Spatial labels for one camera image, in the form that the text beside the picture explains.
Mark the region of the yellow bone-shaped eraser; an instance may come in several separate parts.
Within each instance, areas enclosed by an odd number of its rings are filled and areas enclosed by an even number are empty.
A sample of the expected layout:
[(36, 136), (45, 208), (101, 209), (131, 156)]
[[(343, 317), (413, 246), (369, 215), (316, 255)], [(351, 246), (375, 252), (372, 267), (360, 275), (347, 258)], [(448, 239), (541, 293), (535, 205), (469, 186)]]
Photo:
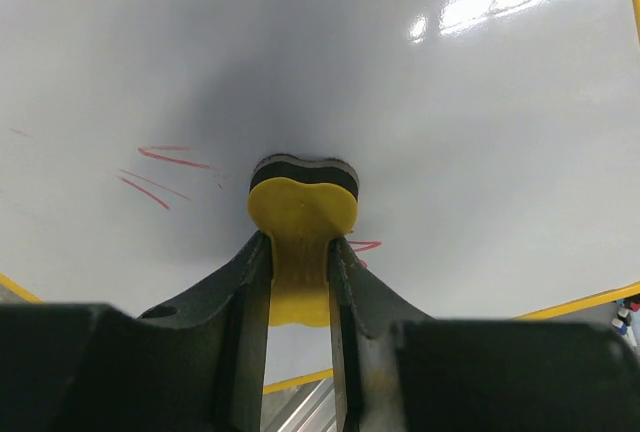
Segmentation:
[(264, 158), (253, 171), (247, 206), (272, 255), (269, 325), (330, 323), (330, 243), (353, 229), (359, 178), (337, 158)]

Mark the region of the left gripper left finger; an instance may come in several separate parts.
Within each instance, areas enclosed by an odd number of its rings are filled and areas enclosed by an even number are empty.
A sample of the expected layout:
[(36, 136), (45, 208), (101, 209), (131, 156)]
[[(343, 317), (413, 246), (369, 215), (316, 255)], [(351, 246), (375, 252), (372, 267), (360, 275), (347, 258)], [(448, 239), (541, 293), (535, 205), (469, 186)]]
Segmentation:
[(1, 308), (5, 431), (256, 431), (269, 239), (139, 317), (107, 304)]

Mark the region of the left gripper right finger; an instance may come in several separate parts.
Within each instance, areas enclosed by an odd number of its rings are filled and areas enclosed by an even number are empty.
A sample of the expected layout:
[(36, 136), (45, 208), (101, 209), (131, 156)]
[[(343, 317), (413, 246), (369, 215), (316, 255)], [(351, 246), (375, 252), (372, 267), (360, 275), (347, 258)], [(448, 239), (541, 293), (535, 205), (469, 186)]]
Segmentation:
[(328, 249), (341, 431), (635, 431), (639, 361), (589, 323), (434, 319)]

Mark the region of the yellow-framed whiteboard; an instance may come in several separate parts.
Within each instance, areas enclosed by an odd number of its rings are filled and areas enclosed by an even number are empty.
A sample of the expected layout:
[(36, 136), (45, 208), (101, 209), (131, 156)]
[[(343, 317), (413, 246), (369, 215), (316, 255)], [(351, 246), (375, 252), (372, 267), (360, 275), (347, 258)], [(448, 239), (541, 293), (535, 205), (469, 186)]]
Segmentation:
[(1, 0), (1, 282), (137, 315), (253, 233), (266, 156), (336, 157), (426, 313), (639, 286), (632, 0)]

